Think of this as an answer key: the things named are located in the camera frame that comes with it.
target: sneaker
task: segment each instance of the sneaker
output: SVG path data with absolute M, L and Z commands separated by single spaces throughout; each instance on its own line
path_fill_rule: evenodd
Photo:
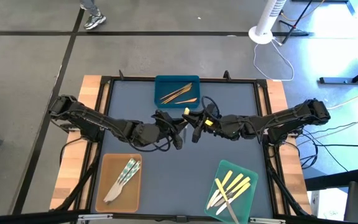
M 104 23 L 105 21 L 106 21 L 106 16 L 104 16 L 101 13 L 99 13 L 98 16 L 90 15 L 90 17 L 88 18 L 88 20 L 84 25 L 84 28 L 86 30 L 91 30 L 97 27 L 98 25 Z

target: beige tray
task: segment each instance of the beige tray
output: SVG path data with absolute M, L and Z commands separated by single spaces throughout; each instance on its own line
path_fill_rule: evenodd
M 131 158 L 141 162 L 139 171 L 122 188 L 121 194 L 114 201 L 106 204 L 103 199 Z M 105 154 L 102 161 L 98 196 L 96 197 L 96 211 L 136 212 L 139 207 L 141 177 L 142 156 L 140 154 Z

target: concrete floor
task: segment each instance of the concrete floor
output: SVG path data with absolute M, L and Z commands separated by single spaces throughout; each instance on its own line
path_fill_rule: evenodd
M 256 25 L 265 2 L 97 1 L 108 17 L 108 22 L 100 27 L 105 31 L 247 31 Z M 287 1 L 284 10 L 294 18 L 304 6 Z M 0 30 L 72 30 L 78 10 L 77 0 L 0 0 Z M 314 36 L 292 38 L 280 48 L 296 72 L 292 82 L 284 83 L 288 105 L 317 98 L 333 106 L 358 95 L 358 86 L 317 83 L 322 76 L 358 74 L 358 28 L 346 5 L 323 4 L 312 16 L 303 19 L 298 28 L 314 32 Z M 287 27 L 276 23 L 273 30 L 286 31 Z M 0 215 L 8 212 L 68 38 L 0 37 L 0 138 L 5 140 L 0 147 Z M 233 78 L 263 78 L 252 64 L 254 46 L 248 37 L 81 36 L 76 38 L 60 93 L 78 95 L 83 75 L 118 75 L 119 69 L 127 76 L 221 77 L 223 71 L 229 70 Z M 273 53 L 271 45 L 259 46 L 257 55 L 258 65 L 271 77 L 290 76 L 290 69 Z M 332 120 L 325 127 L 310 126 L 307 130 L 357 120 L 358 100 L 330 113 Z M 59 151 L 66 138 L 63 131 L 49 127 L 24 212 L 48 210 L 58 173 Z M 358 125 L 321 141 L 358 144 Z M 358 149 L 329 149 L 343 166 L 358 169 Z M 302 146 L 301 157 L 313 151 L 313 146 Z M 324 149 L 320 149 L 313 168 L 325 174 L 342 172 Z M 313 175 L 313 169 L 305 172 L 306 177 Z

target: white cable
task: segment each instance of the white cable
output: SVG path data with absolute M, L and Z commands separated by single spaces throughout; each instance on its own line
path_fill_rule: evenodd
M 276 49 L 277 53 L 281 56 L 281 58 L 284 60 L 284 62 L 289 66 L 291 67 L 291 70 L 292 70 L 292 76 L 291 76 L 291 79 L 289 80 L 280 80 L 280 81 L 292 81 L 293 80 L 293 77 L 295 76 L 295 71 L 292 67 L 292 64 L 289 60 L 287 60 L 281 53 L 280 51 L 277 49 L 276 45 L 273 43 L 273 40 L 271 41 L 271 43 L 273 44 L 274 48 Z M 256 66 L 256 48 L 258 47 L 258 44 L 255 46 L 254 48 L 254 67 L 266 78 L 270 79 L 270 80 L 278 80 L 278 79 L 275 79 L 275 78 L 270 78 L 268 77 L 264 72 L 261 71 L 261 69 L 258 68 L 258 66 Z
M 341 104 L 339 104 L 339 105 L 336 105 L 336 106 L 332 106 L 332 107 L 330 107 L 330 108 L 327 108 L 327 110 L 332 110 L 332 109 L 338 108 L 338 107 L 343 106 L 343 105 L 345 105 L 346 103 L 348 103 L 348 102 L 350 102 L 350 101 L 352 101 L 352 100 L 355 100 L 355 99 L 357 99 L 357 98 L 358 98 L 358 96 L 355 96 L 355 97 L 351 98 L 350 100 L 347 100 L 347 101 L 345 101 L 345 102 L 343 102 L 343 103 L 341 103 Z
M 356 123 L 354 123 L 354 124 L 352 124 L 352 125 L 349 125 L 348 127 L 345 127 L 345 128 L 339 129 L 339 130 L 337 130 L 337 131 L 334 131 L 333 133 L 325 134 L 325 135 L 323 135 L 323 136 L 318 136 L 317 138 L 313 138 L 313 139 L 309 139 L 309 140 L 307 140 L 307 141 L 301 142 L 300 144 L 298 144 L 298 147 L 301 146 L 302 144 L 306 143 L 306 142 L 310 142 L 310 141 L 312 141 L 312 140 L 316 140 L 316 139 L 319 139 L 319 138 L 323 138 L 323 137 L 330 136 L 330 135 L 332 135 L 332 134 L 336 134 L 336 133 L 338 133 L 338 132 L 340 132 L 340 131 L 343 131 L 343 130 L 345 130 L 345 129 L 348 129 L 348 128 L 350 128 L 351 126 L 354 126 L 354 125 L 357 125 L 357 124 L 358 124 L 358 122 L 356 122 Z

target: green tray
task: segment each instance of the green tray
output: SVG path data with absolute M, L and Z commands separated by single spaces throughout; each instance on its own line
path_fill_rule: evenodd
M 250 181 L 249 181 L 250 187 L 244 193 L 242 193 L 238 198 L 236 198 L 232 203 L 230 203 L 231 207 L 233 208 L 234 213 L 236 214 L 237 219 L 239 220 L 239 223 L 246 224 L 246 223 L 248 223 L 252 200 L 254 199 L 255 188 L 256 188 L 256 185 L 258 182 L 258 174 L 251 170 L 247 170 L 245 168 L 237 166 L 231 162 L 222 160 L 219 163 L 218 171 L 216 171 L 215 178 L 218 178 L 222 182 L 224 177 L 226 176 L 227 172 L 229 172 L 229 170 L 231 170 L 233 173 L 232 173 L 230 179 L 226 182 L 225 186 L 223 187 L 224 189 L 226 189 L 226 187 L 229 186 L 229 184 L 239 174 L 244 175 L 241 180 L 243 180 L 246 177 L 250 178 Z M 215 190 L 218 189 L 218 187 L 215 184 L 215 181 L 214 180 L 211 180 L 211 181 L 213 184 L 212 184 L 211 191 L 209 193 L 209 197 L 208 197 L 206 205 L 205 205 L 205 209 L 204 209 L 205 214 L 207 214 L 217 220 L 220 220 L 224 223 L 234 223 L 234 220 L 231 218 L 230 213 L 227 208 L 225 208 L 219 215 L 216 215 L 216 212 L 221 207 L 221 205 L 217 206 L 217 207 L 212 206 L 207 210 L 207 206 L 208 206 L 208 202 L 209 202 L 210 198 L 215 193 Z

